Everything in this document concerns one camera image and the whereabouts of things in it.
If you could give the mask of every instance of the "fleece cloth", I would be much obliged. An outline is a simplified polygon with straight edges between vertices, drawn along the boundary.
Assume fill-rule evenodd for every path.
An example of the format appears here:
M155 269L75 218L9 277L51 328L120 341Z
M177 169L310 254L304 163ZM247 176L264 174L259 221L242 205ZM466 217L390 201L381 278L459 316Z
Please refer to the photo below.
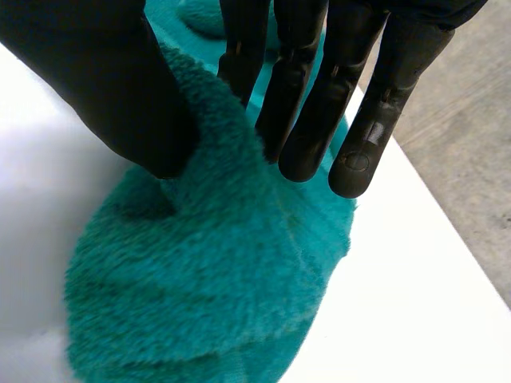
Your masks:
M253 126L274 56L247 112L216 78L217 4L148 1L201 141L177 179L129 169L79 239L65 301L85 383L277 382L348 251L355 202L328 187L332 152L304 184L263 159Z

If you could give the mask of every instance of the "white table surface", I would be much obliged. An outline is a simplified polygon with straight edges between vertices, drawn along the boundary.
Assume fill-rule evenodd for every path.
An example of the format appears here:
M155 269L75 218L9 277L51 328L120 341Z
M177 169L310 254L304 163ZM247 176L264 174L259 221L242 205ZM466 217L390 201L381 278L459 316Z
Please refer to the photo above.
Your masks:
M129 165L2 46L0 68L0 383L70 383L64 272ZM510 383L511 312L394 140L358 204L282 383Z

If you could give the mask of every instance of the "teal fuzzy fabric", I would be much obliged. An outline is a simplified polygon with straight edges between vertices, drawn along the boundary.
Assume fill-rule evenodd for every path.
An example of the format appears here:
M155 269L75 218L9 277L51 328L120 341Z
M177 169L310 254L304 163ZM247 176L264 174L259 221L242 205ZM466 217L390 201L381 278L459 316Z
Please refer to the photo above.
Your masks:
M201 142L179 179L129 170L85 229L66 275L70 364L86 383L277 382L348 251L355 202L328 188L331 152L305 184L264 162L253 123L272 62L245 113L214 75L217 0L149 0L147 15Z

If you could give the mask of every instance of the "robotic hand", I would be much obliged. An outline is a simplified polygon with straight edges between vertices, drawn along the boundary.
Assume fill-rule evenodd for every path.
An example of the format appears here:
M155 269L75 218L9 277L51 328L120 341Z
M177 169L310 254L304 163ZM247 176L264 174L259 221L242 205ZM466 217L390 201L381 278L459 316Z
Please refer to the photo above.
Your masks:
M282 46L256 123L267 160L292 181L315 174L384 28L372 79L329 175L335 193L364 193L419 77L486 1L274 0ZM263 64L270 0L220 5L228 42L218 75L246 105ZM326 13L323 61L291 130Z
M220 0L228 42L218 74L244 105L263 64L270 1ZM315 174L385 26L373 78L329 177L341 196L364 193L421 73L486 1L274 0L282 46L256 124L267 159L290 180ZM0 41L113 151L170 178L200 137L144 7L145 0L0 0ZM327 13L323 62L291 130Z

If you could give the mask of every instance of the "gray concrete floor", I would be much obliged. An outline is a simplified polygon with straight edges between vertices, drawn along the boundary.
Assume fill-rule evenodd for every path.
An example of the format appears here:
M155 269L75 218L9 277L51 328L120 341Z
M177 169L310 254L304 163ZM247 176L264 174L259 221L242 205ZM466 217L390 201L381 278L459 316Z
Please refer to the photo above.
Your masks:
M458 29L422 75L394 137L511 307L510 0L489 0Z

